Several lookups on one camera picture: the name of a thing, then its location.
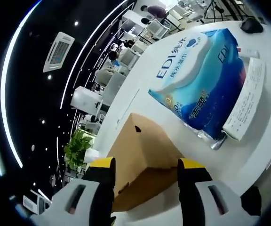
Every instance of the cardboard box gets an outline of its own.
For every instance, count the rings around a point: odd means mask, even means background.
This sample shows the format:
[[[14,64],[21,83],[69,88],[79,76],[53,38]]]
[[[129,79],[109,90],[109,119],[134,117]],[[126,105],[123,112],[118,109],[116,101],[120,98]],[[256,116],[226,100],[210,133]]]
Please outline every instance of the cardboard box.
[[[161,126],[130,114],[108,156],[116,158],[113,212],[128,211],[177,181],[182,154]]]

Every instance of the green plant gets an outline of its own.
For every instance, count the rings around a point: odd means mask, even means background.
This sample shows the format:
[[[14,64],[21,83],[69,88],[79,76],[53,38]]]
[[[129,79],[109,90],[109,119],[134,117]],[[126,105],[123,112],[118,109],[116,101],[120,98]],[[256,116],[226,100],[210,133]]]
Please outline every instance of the green plant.
[[[64,147],[65,162],[72,170],[83,165],[85,152],[91,147],[89,142],[92,138],[84,137],[83,134],[80,130],[75,131],[69,144]]]

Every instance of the desk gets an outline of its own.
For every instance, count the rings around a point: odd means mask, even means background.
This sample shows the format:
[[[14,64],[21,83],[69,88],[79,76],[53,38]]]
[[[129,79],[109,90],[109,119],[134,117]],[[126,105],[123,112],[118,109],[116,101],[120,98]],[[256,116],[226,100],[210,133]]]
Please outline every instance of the desk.
[[[263,25],[263,33],[246,34],[240,30],[239,24],[239,21],[228,21],[196,26],[150,45],[114,99],[93,148],[106,156],[129,114],[139,113],[162,126],[185,157],[202,163],[213,179],[223,181],[235,193],[242,195],[271,164],[271,27]],[[246,136],[241,142],[227,139],[218,151],[214,151],[147,91],[151,78],[158,73],[172,45],[191,32],[220,28],[228,28],[239,46],[259,51],[260,59],[266,62],[266,78],[255,118]],[[181,226],[178,187],[175,184],[139,207],[117,216],[117,225],[125,222],[129,226],[167,226],[174,222],[174,225]]]

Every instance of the led strip light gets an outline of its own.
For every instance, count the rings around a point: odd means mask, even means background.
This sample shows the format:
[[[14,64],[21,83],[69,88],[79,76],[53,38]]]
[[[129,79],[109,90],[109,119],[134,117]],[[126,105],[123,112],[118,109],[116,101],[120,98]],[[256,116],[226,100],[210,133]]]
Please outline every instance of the led strip light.
[[[56,153],[57,153],[58,168],[60,168],[60,166],[59,166],[59,156],[58,156],[58,137],[56,138]]]
[[[6,80],[7,80],[7,72],[8,72],[8,67],[9,67],[11,54],[12,54],[14,45],[16,43],[16,40],[18,38],[18,35],[19,35],[22,27],[26,23],[27,19],[29,18],[29,16],[35,10],[35,8],[38,6],[38,4],[40,2],[41,2],[41,0],[23,18],[23,20],[19,24],[17,30],[15,31],[14,35],[12,36],[12,39],[10,41],[10,44],[9,44],[9,47],[8,47],[8,50],[7,50],[7,53],[6,53],[6,57],[5,57],[5,60],[4,60],[4,65],[3,65],[3,70],[2,70],[2,78],[1,78],[1,83],[0,83],[0,108],[1,108],[1,113],[2,113],[2,120],[3,120],[3,124],[4,124],[4,129],[5,129],[6,137],[7,137],[7,140],[9,142],[12,153],[13,153],[13,155],[14,155],[14,157],[16,159],[16,162],[18,163],[20,168],[23,167],[23,163],[20,160],[20,158],[19,158],[19,156],[17,154],[17,151],[15,149],[15,146],[14,146],[11,134],[10,134],[8,121],[7,121],[6,101],[5,101],[5,99],[6,99]]]
[[[113,36],[112,40],[108,43],[108,45],[105,47],[105,49],[103,50],[103,52],[105,52],[105,50],[109,47],[109,45],[111,44],[111,42],[113,41],[114,37],[117,35],[117,33],[118,33],[119,31],[121,31],[121,29],[119,29],[119,30],[115,33],[115,35]],[[103,66],[103,64],[105,63],[105,61],[106,61],[108,55],[109,55],[109,54],[106,54],[105,58],[103,59],[102,63],[100,64],[100,66],[99,66],[99,68],[98,68],[97,70],[100,70],[100,68]]]
[[[82,47],[82,49],[81,49],[79,55],[78,55],[77,58],[76,58],[76,61],[75,61],[74,65],[73,65],[73,67],[72,67],[72,69],[71,69],[71,72],[70,72],[70,74],[69,74],[68,80],[67,80],[67,82],[66,82],[66,85],[65,85],[65,88],[64,88],[64,93],[63,93],[63,96],[62,96],[62,99],[61,99],[61,103],[60,103],[60,109],[62,109],[62,107],[63,107],[64,96],[65,96],[66,89],[67,89],[67,87],[68,87],[70,78],[71,78],[71,76],[72,76],[72,73],[73,73],[73,71],[74,71],[74,69],[75,69],[75,67],[76,67],[76,64],[77,64],[79,58],[81,57],[81,55],[82,55],[82,53],[83,53],[85,47],[86,47],[86,46],[88,45],[88,43],[91,41],[91,39],[93,38],[93,36],[94,36],[94,35],[96,34],[96,32],[99,30],[99,28],[105,23],[105,21],[106,21],[106,20],[107,20],[107,19],[108,19],[115,11],[117,11],[117,9],[119,9],[119,8],[120,8],[124,3],[126,3],[127,1],[128,1],[128,0],[122,1],[116,8],[114,8],[114,9],[113,9],[113,10],[112,10],[112,11],[111,11],[111,12],[103,19],[103,21],[101,21],[101,23],[96,27],[96,29],[93,31],[93,33],[90,35],[90,37],[88,38],[88,40],[86,41],[86,43],[85,43],[84,46]],[[134,5],[134,3],[131,3],[125,10],[123,10],[123,11],[122,11],[122,12],[121,12],[121,13],[113,20],[113,22],[114,22],[116,19],[118,19],[119,16],[121,16],[121,15],[122,15],[122,14],[130,7],[130,6],[133,6],[133,5]],[[99,39],[101,38],[101,36],[107,31],[107,29],[112,25],[113,22],[111,22],[111,23],[107,26],[107,28],[104,30],[104,32],[100,35],[100,37],[99,37],[97,40],[99,40]]]
[[[95,65],[94,65],[94,68],[96,67],[96,65],[97,65],[97,63],[99,62],[99,60],[101,59],[101,56],[103,55],[103,53],[106,51],[106,49],[109,47],[109,45],[111,44],[111,42],[114,40],[114,38],[115,38],[115,36],[118,34],[118,32],[121,30],[121,28],[119,28],[118,29],[118,31],[113,35],[113,37],[112,37],[112,39],[109,41],[109,43],[107,44],[107,46],[104,48],[104,50],[103,50],[103,52],[101,53],[101,55],[99,56],[99,58],[98,58],[98,60],[97,60],[97,62],[95,63]],[[88,80],[87,80],[87,82],[85,83],[85,85],[84,85],[84,87],[86,87],[87,86],[87,84],[88,84],[88,81],[89,81],[89,79],[90,79],[90,76],[91,76],[91,74],[92,73],[90,73],[89,74],[89,76],[88,76]]]

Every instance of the computer mouse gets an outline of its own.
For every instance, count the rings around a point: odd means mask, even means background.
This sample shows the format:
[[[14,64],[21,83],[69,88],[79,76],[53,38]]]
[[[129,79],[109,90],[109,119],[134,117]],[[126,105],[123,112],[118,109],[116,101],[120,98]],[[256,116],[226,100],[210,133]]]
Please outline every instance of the computer mouse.
[[[250,17],[244,20],[240,25],[241,30],[245,33],[253,34],[253,33],[261,33],[263,32],[263,27],[255,18]]]

